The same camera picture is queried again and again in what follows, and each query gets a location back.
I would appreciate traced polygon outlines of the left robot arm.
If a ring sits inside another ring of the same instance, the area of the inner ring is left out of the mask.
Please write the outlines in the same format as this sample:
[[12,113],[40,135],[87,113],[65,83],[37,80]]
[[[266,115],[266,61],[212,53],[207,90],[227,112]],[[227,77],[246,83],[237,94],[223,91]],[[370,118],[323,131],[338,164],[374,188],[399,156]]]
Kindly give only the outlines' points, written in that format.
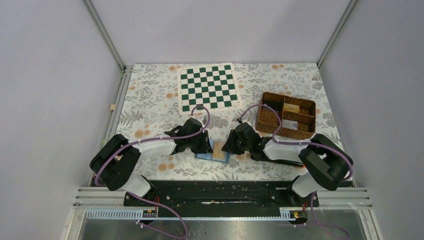
[[187,149],[194,154],[213,151],[205,124],[194,118],[161,135],[133,142],[116,134],[95,155],[89,167],[95,174],[96,186],[105,186],[109,191],[124,190],[148,206],[154,202],[155,192],[146,177],[134,172],[136,164],[154,157],[176,155]]

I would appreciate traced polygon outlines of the blue card holder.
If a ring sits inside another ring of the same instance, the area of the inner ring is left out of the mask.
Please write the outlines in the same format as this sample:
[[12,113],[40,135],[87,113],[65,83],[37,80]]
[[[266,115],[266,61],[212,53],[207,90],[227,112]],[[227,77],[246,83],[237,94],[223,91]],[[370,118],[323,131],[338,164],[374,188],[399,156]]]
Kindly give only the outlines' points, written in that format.
[[[211,145],[211,147],[214,149],[214,142],[215,141],[219,141],[219,140],[213,140],[213,139],[210,139],[209,140],[209,142],[210,142],[210,145]],[[213,155],[213,153],[206,153],[206,154],[195,154],[194,155],[194,158],[195,159],[199,159],[199,160],[206,160],[206,161],[213,161],[213,162],[219,162],[219,163],[223,163],[223,164],[227,164],[228,162],[229,162],[229,160],[230,160],[230,154],[229,153],[227,153],[226,152],[226,161],[216,161],[216,160],[213,160],[212,159],[212,155]]]

